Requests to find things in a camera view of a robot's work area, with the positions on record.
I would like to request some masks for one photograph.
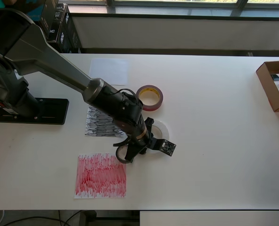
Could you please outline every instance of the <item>roll of tape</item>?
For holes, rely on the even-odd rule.
[[[144,111],[148,111],[148,112],[155,111],[163,103],[163,99],[164,99],[163,93],[156,86],[146,85],[146,86],[143,86],[143,87],[139,88],[139,90],[136,92],[136,96],[138,98],[140,98],[140,95],[143,94],[144,92],[147,92],[147,91],[152,91],[152,92],[156,93],[159,100],[155,105],[143,105],[143,109],[144,109]]]
[[[162,139],[169,140],[169,138],[170,138],[169,131],[168,131],[167,127],[165,126],[165,124],[163,124],[161,121],[154,120],[152,127],[157,127],[161,131]]]

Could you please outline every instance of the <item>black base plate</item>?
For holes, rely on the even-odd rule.
[[[40,112],[36,117],[26,118],[9,114],[0,108],[0,122],[63,125],[66,119],[69,101],[67,99],[36,98]]]

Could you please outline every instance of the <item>cable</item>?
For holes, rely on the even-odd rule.
[[[4,218],[4,210],[2,211],[2,216],[0,218],[0,223],[2,222],[3,218]]]
[[[119,91],[115,92],[115,93],[110,93],[111,95],[117,94],[123,90],[129,91],[132,93],[132,95],[134,96],[134,98],[136,99],[136,105],[139,104],[139,98],[136,96],[136,94],[131,90],[131,89],[120,89]]]
[[[81,210],[79,210],[78,212],[76,212],[75,214],[73,214],[69,219],[67,219],[67,221],[63,224],[63,226],[65,226],[65,225],[68,225],[68,226],[69,226],[68,221],[69,221],[71,218],[73,218],[75,215],[77,215],[78,213],[80,213],[80,212],[81,212]]]
[[[58,210],[58,213],[59,213],[59,223],[60,223],[60,226],[62,226],[61,224],[61,217],[60,217],[60,211]]]
[[[8,226],[8,225],[11,225],[13,223],[16,223],[16,222],[19,222],[19,221],[23,221],[23,220],[28,220],[28,219],[34,219],[34,218],[42,218],[42,219],[47,219],[47,220],[56,220],[56,221],[60,221],[59,219],[55,219],[55,218],[47,218],[47,217],[30,217],[30,218],[22,218],[22,219],[19,219],[19,220],[14,220],[14,221],[11,221],[7,224],[5,224],[4,226]]]

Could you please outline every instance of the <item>white table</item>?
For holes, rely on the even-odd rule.
[[[164,122],[177,144],[172,157],[137,156],[127,165],[121,199],[74,199],[77,158],[114,153],[120,138],[85,137],[81,94],[34,73],[35,97],[67,98],[66,123],[0,123],[0,209],[192,210],[279,209],[279,113],[255,74],[274,57],[65,55],[84,72],[94,57],[127,58],[128,88],[164,94],[146,113]]]
[[[141,211],[140,226],[279,226],[279,211]]]

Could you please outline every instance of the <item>floor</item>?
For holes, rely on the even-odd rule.
[[[77,210],[61,210],[61,220],[66,221]],[[41,216],[48,218],[59,219],[58,210],[6,210],[3,221],[0,226],[3,226],[11,221]],[[68,223],[70,226],[139,226],[140,225],[139,211],[124,211],[124,210],[87,210],[78,213]],[[13,223],[16,226],[60,226],[60,222],[48,219],[28,219]]]

